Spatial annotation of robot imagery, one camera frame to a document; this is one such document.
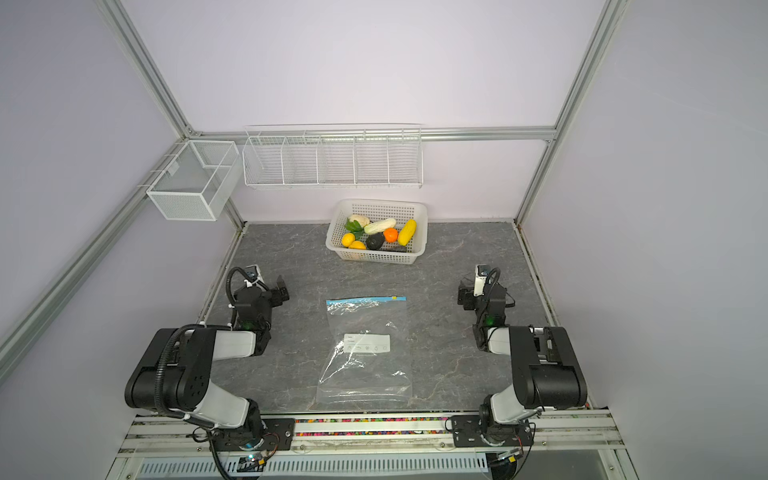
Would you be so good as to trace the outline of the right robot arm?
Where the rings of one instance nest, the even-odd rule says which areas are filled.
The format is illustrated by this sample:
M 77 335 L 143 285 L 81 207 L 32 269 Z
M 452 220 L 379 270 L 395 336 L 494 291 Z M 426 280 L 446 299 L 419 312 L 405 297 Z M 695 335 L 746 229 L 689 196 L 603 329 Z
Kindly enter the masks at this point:
M 499 283 L 500 276 L 497 267 L 476 265 L 473 276 L 459 283 L 457 304 L 475 314 L 472 331 L 478 350 L 510 361 L 511 384 L 485 398 L 477 434 L 491 446 L 524 445 L 533 441 L 530 419 L 546 408 L 586 406 L 587 383 L 563 327 L 506 322 L 506 311 L 515 300 Z

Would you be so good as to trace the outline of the white vent grille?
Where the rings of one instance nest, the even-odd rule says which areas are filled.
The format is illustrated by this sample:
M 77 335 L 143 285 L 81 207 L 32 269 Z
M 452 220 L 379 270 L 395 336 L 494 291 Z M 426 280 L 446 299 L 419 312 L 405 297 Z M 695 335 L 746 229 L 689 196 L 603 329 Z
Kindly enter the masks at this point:
M 270 477 L 395 477 L 421 474 L 488 474 L 483 454 L 384 454 L 275 456 L 263 465 L 254 456 L 235 456 L 222 461 L 232 478 Z M 135 474 L 137 479 L 219 479 L 209 458 L 151 458 Z

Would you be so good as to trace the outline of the white mesh wall box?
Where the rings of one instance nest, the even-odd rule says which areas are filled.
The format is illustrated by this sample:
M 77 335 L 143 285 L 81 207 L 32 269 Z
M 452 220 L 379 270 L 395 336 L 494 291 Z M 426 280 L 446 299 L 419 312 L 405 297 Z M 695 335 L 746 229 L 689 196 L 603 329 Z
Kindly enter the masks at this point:
M 233 141 L 188 140 L 147 194 L 172 221 L 216 221 L 243 175 L 241 153 Z

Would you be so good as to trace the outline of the clear zip top bag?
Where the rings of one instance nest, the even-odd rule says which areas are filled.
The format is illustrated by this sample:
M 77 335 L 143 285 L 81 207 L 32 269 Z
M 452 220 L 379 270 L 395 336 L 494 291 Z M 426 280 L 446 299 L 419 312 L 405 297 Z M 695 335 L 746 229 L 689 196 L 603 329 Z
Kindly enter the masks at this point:
M 328 300 L 333 346 L 316 402 L 334 408 L 406 406 L 413 395 L 407 299 L 379 296 Z

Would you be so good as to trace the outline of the green leafy vegetable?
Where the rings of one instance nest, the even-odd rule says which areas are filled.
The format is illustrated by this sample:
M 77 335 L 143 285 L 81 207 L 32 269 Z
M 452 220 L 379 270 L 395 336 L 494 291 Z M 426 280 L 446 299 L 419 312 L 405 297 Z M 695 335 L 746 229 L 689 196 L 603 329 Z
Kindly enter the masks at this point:
M 355 235 L 364 233 L 364 226 L 358 220 L 348 219 L 345 223 L 345 229 Z

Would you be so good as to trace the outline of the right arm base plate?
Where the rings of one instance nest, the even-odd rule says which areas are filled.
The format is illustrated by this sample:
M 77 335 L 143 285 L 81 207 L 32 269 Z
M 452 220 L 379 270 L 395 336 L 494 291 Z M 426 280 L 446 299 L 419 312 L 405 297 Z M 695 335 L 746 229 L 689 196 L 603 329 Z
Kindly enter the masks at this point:
M 445 421 L 455 447 L 528 447 L 533 444 L 529 423 L 500 424 L 478 413 L 452 415 Z

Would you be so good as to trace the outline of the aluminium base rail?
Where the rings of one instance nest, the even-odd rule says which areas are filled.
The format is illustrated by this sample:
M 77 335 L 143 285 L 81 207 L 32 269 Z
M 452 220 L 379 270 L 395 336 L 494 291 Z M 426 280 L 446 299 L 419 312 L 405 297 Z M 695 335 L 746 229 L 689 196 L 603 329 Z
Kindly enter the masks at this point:
M 364 453 L 449 453 L 503 451 L 531 445 L 534 451 L 626 450 L 609 410 L 547 410 L 519 425 L 522 433 L 502 443 L 481 434 L 475 412 L 266 415 L 266 433 L 257 450 L 281 455 Z M 202 457 L 210 453 L 206 433 L 156 416 L 135 417 L 117 458 Z

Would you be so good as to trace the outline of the white plastic basket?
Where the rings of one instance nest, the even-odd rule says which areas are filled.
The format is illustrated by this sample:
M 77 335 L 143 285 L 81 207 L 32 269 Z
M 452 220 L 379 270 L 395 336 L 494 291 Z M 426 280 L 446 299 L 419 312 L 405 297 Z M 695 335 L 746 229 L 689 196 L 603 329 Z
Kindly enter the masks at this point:
M 420 203 L 342 200 L 326 247 L 349 261 L 412 264 L 426 249 L 428 211 Z

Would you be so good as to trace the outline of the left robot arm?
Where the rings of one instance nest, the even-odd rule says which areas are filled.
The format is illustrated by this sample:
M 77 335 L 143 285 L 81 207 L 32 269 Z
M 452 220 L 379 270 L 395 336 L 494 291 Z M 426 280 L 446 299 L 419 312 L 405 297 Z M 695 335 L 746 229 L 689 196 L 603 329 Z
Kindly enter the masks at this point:
M 272 337 L 273 310 L 290 293 L 281 276 L 266 283 L 257 265 L 230 268 L 224 291 L 229 321 L 158 330 L 127 381 L 124 401 L 216 438 L 233 437 L 240 449 L 254 450 L 268 435 L 257 402 L 218 386 L 211 372 L 220 360 L 263 355 Z

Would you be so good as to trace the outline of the orange fruit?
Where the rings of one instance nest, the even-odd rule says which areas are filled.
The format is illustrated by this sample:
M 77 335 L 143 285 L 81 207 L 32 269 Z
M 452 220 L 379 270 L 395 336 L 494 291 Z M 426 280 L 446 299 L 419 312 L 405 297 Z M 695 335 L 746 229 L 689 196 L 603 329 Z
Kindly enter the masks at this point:
M 398 241 L 399 232 L 396 228 L 388 228 L 383 232 L 383 235 L 387 243 L 396 243 Z

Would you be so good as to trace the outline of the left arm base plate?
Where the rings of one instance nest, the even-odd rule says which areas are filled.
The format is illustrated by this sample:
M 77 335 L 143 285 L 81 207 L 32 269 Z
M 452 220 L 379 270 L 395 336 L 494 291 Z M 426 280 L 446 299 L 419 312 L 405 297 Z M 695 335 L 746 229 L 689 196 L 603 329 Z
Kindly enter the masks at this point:
M 244 430 L 223 430 L 213 433 L 218 452 L 287 451 L 295 435 L 296 420 L 274 417 L 262 420 L 261 436 L 252 436 Z

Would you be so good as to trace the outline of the white radish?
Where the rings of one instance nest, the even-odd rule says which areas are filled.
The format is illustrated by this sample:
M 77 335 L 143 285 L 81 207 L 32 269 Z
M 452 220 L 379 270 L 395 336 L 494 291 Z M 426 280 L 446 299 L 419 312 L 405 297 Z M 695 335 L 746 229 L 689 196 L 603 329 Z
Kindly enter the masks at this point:
M 397 221 L 394 218 L 387 218 L 384 220 L 372 222 L 364 227 L 366 235 L 372 235 L 379 232 L 384 232 L 388 228 L 394 228 Z

